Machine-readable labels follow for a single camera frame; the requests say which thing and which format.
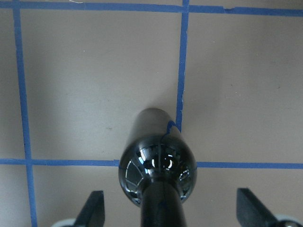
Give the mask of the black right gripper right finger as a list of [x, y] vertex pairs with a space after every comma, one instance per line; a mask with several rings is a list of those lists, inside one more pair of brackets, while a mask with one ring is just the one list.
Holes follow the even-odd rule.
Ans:
[[236, 217], [242, 227], [282, 227], [283, 222], [248, 188], [237, 189]]

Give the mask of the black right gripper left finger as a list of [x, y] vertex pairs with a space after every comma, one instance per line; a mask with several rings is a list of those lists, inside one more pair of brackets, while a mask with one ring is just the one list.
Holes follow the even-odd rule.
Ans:
[[103, 191], [93, 191], [79, 215], [75, 227], [103, 227], [105, 223], [105, 205]]

